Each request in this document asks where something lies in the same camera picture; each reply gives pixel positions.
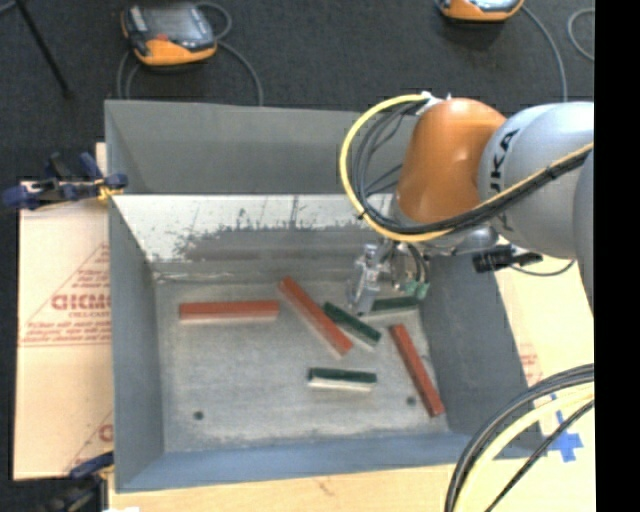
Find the blue clamp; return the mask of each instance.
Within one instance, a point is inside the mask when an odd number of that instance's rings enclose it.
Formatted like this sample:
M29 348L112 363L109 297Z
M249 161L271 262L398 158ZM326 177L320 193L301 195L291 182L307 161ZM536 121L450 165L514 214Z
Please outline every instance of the blue clamp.
M71 480L82 480L83 478L87 478L98 471L108 468L109 466L113 466L113 464L113 452L103 453L102 455L98 455L97 457L87 460L73 468L69 472L69 478Z
M89 153L80 155L82 176L74 177L54 153L44 168L45 178L36 181L27 188L25 185L10 187L2 193L2 202L16 210L35 210L42 206L67 201L79 201L97 197L106 199L109 195L121 192L128 184L126 174L104 176L96 160Z

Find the green block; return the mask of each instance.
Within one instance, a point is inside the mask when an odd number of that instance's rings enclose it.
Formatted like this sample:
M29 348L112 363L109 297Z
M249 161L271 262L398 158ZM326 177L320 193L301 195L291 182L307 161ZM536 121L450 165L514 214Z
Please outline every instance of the green block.
M391 297L388 299L378 299L373 303L371 311L390 311L394 309L414 308L418 305L418 299L413 296Z
M338 368L310 368L307 378L313 387L360 391L369 391L378 382L373 372Z
M418 289L418 281L415 281L415 280L407 281L402 287L402 291L407 295L415 294L417 289Z
M416 299L423 300L429 291L429 283L422 283L416 290Z
M357 336L370 347L375 347L380 341L380 337L382 336L380 331L377 331L370 325L365 324L362 320L347 313L343 309L340 309L338 306L335 306L330 302L325 302L322 309L337 325L344 328L354 336Z

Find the blue marking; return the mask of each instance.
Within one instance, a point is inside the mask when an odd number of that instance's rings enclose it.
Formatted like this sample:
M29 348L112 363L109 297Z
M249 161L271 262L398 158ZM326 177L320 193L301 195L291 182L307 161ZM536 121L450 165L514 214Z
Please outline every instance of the blue marking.
M551 398L553 400L556 399L555 393L551 395ZM556 418L558 419L558 424L564 421L561 411L556 411ZM569 433L566 430L549 447L550 450L558 450L560 452L563 462L575 462L576 455L574 450L576 448L584 448L580 434Z

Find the tripod leg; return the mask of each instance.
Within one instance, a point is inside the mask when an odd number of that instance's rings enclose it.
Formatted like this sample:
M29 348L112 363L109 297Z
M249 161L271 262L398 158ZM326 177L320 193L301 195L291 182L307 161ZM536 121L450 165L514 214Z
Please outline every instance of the tripod leg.
M38 43L38 47L40 48L40 51L44 55L45 59L47 60L47 63L49 64L49 67L51 68L51 71L53 72L53 74L56 77L56 80L60 84L60 87L62 88L62 94L65 96L65 98L70 97L71 89L69 89L69 85L67 84L67 81L64 79L64 76L62 76L62 72L60 71L58 64L54 60L53 55L51 55L51 52L49 51L49 47L44 42L44 39L42 39L42 36L38 31L38 27L36 27L35 23L33 22L33 18L31 18L29 11L27 11L27 8L25 7L23 0L15 0L15 2L16 2L16 7L18 7L18 9L20 10L20 14L22 14L22 17L24 18L25 23L27 24L27 26L29 27L29 30L33 34L33 37L36 40L36 43Z

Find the gray bin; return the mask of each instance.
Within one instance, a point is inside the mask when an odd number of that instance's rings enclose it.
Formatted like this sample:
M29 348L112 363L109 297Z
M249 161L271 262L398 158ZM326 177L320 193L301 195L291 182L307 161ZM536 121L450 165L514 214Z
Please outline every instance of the gray bin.
M452 463L526 388L495 280L468 257L434 260L423 306L367 317L379 346L356 343L339 360L279 295L290 275L318 303L344 305L353 261L376 239L335 172L356 118L106 102L109 172L130 178L109 213L118 491ZM402 160L413 122L375 165ZM182 302L273 298L268 324L178 318ZM446 414L430 418L414 400L394 323L409 329ZM378 384L310 389L310 366L373 370Z

